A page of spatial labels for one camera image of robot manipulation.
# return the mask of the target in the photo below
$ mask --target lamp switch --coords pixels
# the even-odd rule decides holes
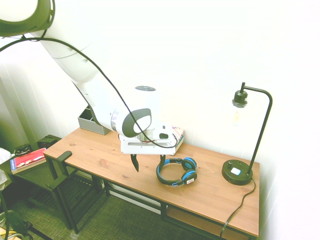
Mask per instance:
[[[231,169],[231,173],[233,173],[233,174],[238,176],[241,173],[241,170],[234,167],[234,168]]]

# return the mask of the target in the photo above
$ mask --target headphone ear cup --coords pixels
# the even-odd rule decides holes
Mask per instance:
[[[196,171],[194,169],[190,169],[182,175],[181,180],[184,184],[191,184],[197,179],[197,176]]]
[[[185,158],[184,160],[182,160],[181,165],[183,167],[184,170],[196,170],[197,168],[197,164],[195,162],[195,160],[193,160],[192,158],[188,157]]]

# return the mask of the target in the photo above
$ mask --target lamp base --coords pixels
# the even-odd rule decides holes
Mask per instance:
[[[252,170],[248,174],[249,165],[240,160],[228,160],[222,166],[222,175],[231,184],[246,185],[252,179]]]

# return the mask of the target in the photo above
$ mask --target lamp arm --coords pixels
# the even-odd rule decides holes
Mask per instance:
[[[252,166],[253,166],[253,164],[255,162],[255,158],[256,158],[256,155],[257,155],[257,152],[258,152],[258,148],[259,148],[259,145],[260,145],[260,142],[261,142],[261,139],[262,139],[262,135],[264,133],[264,130],[265,130],[265,127],[266,127],[266,124],[267,124],[267,120],[268,120],[268,117],[269,117],[269,114],[270,114],[270,110],[271,110],[271,107],[272,107],[273,99],[272,99],[272,96],[271,96],[271,94],[269,92],[267,92],[265,90],[262,90],[262,89],[259,89],[259,88],[245,86],[243,84],[241,89],[247,89],[247,90],[263,93],[263,94],[266,94],[269,97],[269,105],[268,105],[268,108],[266,110],[266,114],[265,114],[265,117],[264,117],[262,128],[261,128],[261,131],[260,131],[260,134],[259,134],[259,138],[258,138],[258,141],[256,142],[255,149],[254,149],[254,152],[253,152],[253,156],[252,156],[252,159],[251,159],[251,162],[250,162],[250,166],[249,166],[249,169],[248,169],[248,172],[247,172],[247,174],[249,174],[251,169],[252,169]]]

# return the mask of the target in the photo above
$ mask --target red book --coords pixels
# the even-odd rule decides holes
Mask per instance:
[[[46,148],[41,148],[32,151],[26,155],[18,156],[10,160],[11,171],[13,174],[19,173],[26,169],[32,168],[46,161],[44,151]]]

